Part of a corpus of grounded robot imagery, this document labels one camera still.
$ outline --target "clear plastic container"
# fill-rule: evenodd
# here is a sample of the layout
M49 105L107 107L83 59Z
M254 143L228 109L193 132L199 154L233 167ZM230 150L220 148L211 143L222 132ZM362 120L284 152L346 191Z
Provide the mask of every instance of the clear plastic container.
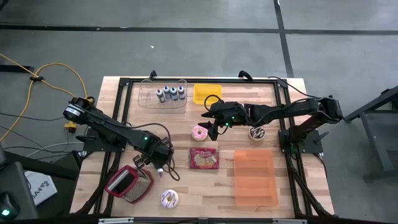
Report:
M178 89L182 86L184 88L185 99L166 100L161 103L159 97L156 95L157 90L162 90L164 86ZM187 105L187 81L179 80L177 82L156 82L145 79L141 82L139 87L138 105L141 106L146 113L170 114L170 113L185 113Z

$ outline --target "yellow container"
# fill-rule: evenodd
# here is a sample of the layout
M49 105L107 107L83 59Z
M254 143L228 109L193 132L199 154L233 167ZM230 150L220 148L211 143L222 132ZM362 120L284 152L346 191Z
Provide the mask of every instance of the yellow container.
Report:
M205 99L209 95L216 95L221 98L221 85L195 84L193 89L193 102L198 105L204 105ZM216 97L209 97L206 104L210 105L217 101L218 99Z

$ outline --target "white donut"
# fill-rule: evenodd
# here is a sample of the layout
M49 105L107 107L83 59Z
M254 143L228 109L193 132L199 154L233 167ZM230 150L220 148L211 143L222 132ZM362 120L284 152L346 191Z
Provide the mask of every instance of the white donut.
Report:
M165 208L175 208L178 204L178 194L175 190L168 189L162 193L160 203Z
M207 137L207 129L203 128L199 125L196 125L195 127L193 127L192 129L192 138L196 141L203 141L206 139Z

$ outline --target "toy donut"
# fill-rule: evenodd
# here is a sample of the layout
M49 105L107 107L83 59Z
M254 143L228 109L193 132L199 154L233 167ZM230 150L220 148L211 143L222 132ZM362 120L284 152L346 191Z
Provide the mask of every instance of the toy donut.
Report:
M196 141L203 141L207 137L207 129L196 125L192 129L192 138Z
M176 191L168 189L160 197L160 203L165 208L175 208L178 204L178 194Z
M263 140L265 135L266 135L266 131L262 127L258 127L258 128L251 127L249 129L249 136L251 139L253 139L255 141Z

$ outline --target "green led light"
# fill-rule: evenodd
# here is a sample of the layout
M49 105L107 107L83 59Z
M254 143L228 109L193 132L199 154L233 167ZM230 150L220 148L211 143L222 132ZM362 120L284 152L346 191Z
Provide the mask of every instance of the green led light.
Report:
M8 209L4 209L2 212L1 212L1 215L4 215L4 216L8 216L10 214L10 210L8 210Z

